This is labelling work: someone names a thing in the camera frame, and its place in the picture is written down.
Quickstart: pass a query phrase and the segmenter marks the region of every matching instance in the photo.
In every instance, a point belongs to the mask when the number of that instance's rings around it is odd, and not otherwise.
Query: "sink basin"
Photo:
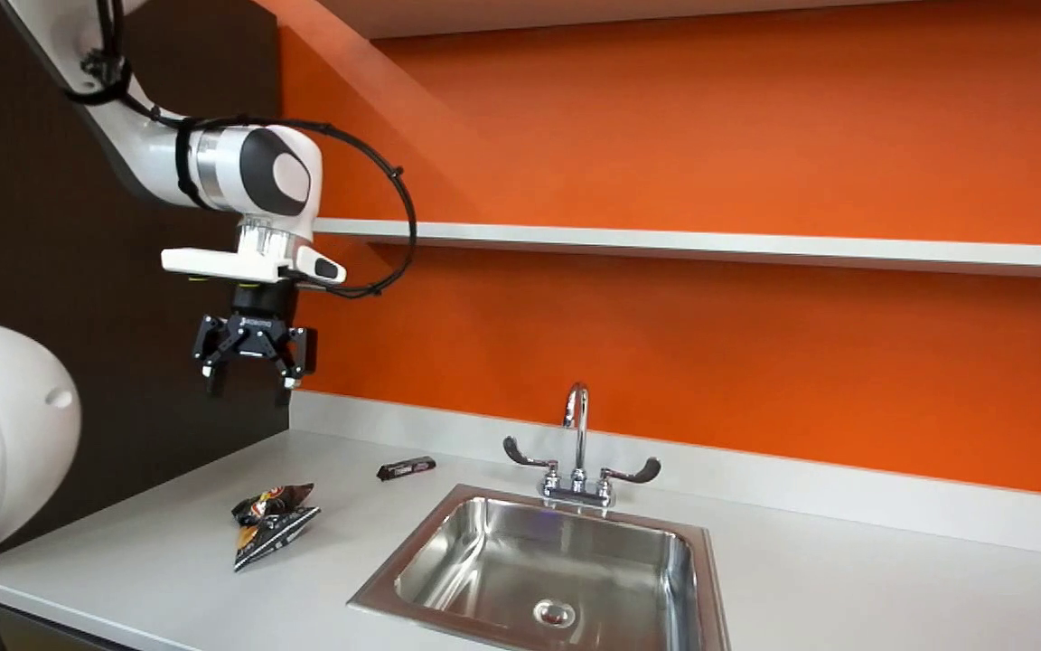
[[[702,528],[470,485],[352,605],[505,646],[726,646]]]

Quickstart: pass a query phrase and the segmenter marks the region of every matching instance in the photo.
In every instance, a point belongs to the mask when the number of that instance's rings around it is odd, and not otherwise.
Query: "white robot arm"
[[[239,248],[162,248],[178,273],[235,282],[339,284],[346,271],[311,245],[320,198],[320,153],[273,122],[199,122],[158,107],[119,50],[124,13],[144,0],[2,0],[83,106],[131,189],[174,201],[239,213]]]
[[[239,218],[235,248],[162,248],[158,256],[166,271],[235,282],[232,315],[205,315],[191,348],[213,390],[232,358],[273,361],[283,390],[315,367],[315,333],[289,324],[297,284],[374,297],[403,273],[417,248],[417,206],[402,170],[374,147],[329,122],[191,120],[158,107],[119,50],[124,19],[144,0],[2,0],[2,7],[88,112],[133,192]],[[356,147],[390,176],[408,218],[408,248],[385,277],[342,284],[342,264],[315,248],[320,153],[305,129]]]

